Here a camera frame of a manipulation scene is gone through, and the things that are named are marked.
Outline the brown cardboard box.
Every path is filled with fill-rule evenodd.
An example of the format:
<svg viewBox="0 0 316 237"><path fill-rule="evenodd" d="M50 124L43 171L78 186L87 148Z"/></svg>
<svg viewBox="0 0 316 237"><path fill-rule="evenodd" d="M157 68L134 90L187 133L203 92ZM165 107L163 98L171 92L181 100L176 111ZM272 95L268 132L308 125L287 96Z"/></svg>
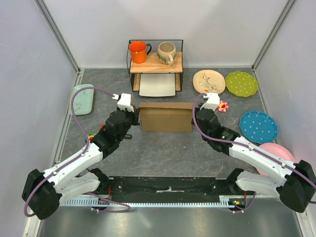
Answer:
<svg viewBox="0 0 316 237"><path fill-rule="evenodd" d="M142 102L139 108L144 132L192 132L192 102Z"/></svg>

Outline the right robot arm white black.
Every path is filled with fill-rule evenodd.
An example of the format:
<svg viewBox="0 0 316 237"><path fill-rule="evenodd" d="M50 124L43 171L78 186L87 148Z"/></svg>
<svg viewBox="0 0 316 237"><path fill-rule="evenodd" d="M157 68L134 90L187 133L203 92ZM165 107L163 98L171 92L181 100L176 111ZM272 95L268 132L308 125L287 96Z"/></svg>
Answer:
<svg viewBox="0 0 316 237"><path fill-rule="evenodd" d="M235 169L226 182L227 191L238 194L252 191L279 198L288 208L303 213L316 193L316 175L312 166L301 160L291 162L249 142L237 132L222 126L212 109L194 108L193 123L202 139L214 150L240 159L265 175Z"/></svg>

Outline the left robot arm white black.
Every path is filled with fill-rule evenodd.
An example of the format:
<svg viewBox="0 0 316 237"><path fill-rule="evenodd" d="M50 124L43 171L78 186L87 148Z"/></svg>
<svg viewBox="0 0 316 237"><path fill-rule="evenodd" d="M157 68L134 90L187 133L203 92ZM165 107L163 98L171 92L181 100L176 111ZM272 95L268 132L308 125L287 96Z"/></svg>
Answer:
<svg viewBox="0 0 316 237"><path fill-rule="evenodd" d="M86 145L71 157L45 171L32 170L22 192L24 215L44 220L65 201L78 195L108 190L108 177L102 171L90 171L78 177L89 166L111 155L132 126L139 125L139 109L117 109Z"/></svg>

